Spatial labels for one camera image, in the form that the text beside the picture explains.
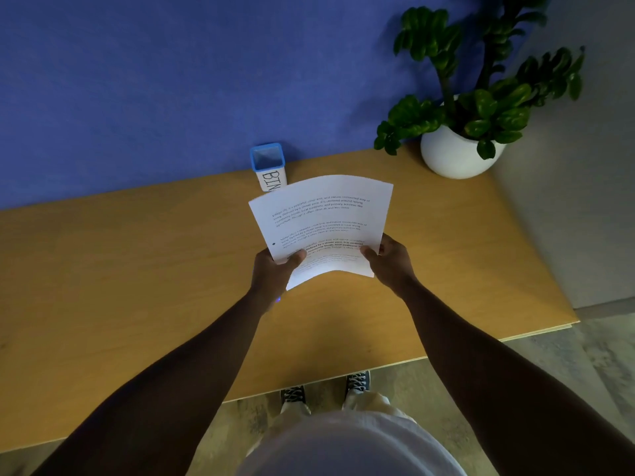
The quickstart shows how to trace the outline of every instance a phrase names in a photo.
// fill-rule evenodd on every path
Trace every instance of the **potted plant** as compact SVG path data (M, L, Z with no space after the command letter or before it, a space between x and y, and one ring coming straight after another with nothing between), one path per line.
M543 106L549 98L569 93L576 100L582 90L580 69L584 47L573 59L568 48L555 55L545 53L538 61L530 56L513 77L490 84L496 72L504 72L500 62L512 53L513 37L525 31L518 23L542 26L547 17L533 9L547 0L503 0L502 15L483 20L485 55L476 87L455 96L450 77L456 71L456 49L461 43L458 24L447 25L447 10L409 8L401 16L401 31L394 41L394 54L408 50L415 61L429 58L436 69L442 103L403 97L377 127L375 148L396 155L401 140L424 135L422 156L433 171L449 178L468 178L487 170L508 143L523 135L532 107Z

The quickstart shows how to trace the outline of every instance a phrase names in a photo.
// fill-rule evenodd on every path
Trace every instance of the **concrete floor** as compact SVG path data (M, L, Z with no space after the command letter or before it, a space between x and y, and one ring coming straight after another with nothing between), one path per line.
M507 344L567 384L635 440L635 314L581 322L572 329ZM371 383L439 440L468 475L496 475L428 360L376 369ZM343 378L307 386L314 412L337 410L343 393ZM278 393L224 404L203 437L188 475L233 475L279 410ZM1 454L0 476L29 475L57 444Z

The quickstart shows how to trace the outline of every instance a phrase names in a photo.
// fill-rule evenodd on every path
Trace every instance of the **hand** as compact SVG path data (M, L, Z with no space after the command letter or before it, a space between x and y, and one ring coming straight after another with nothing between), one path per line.
M289 257L284 264L276 264L269 249L260 251L253 262L250 292L262 297L266 304L273 304L284 292L291 272L306 256L307 252L302 249Z
M398 296L402 297L404 289L409 284L419 283L412 269L408 251L390 235L382 236L379 255L368 246L361 246L360 251L370 263L370 268L375 272L379 282L391 288Z

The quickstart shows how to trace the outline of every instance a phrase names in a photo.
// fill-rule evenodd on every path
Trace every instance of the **forearm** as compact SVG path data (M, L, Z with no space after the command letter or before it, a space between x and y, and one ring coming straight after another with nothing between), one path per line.
M419 283L401 296L433 368L501 475L634 468L631 442L566 386Z
M114 392L36 474L184 474L268 305L249 292Z

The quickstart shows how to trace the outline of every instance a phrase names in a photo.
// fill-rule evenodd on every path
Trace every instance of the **wooden desk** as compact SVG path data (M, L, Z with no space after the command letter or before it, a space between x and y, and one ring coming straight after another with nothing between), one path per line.
M488 174L448 180L418 149L289 164L290 181L394 184L386 232L421 281L502 338L576 322ZM250 171L0 213L0 450L68 435L104 398L247 290L264 247ZM321 275L267 314L228 399L425 355L375 279Z

